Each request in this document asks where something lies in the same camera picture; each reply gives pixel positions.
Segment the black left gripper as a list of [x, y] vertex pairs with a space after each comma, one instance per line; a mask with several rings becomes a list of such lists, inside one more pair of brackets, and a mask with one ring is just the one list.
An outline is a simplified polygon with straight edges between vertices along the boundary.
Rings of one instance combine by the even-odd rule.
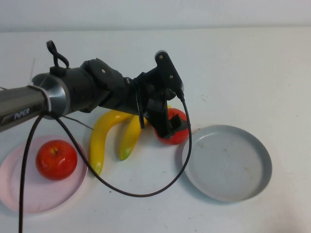
[[175, 92], [165, 85], [158, 69], [141, 73], [133, 79], [133, 84], [136, 88], [139, 119], [145, 117], [151, 124], [156, 124], [155, 129], [161, 138], [169, 135], [170, 123], [174, 131], [173, 139], [187, 138], [186, 116], [173, 116], [170, 120], [168, 118], [167, 101], [175, 97]]

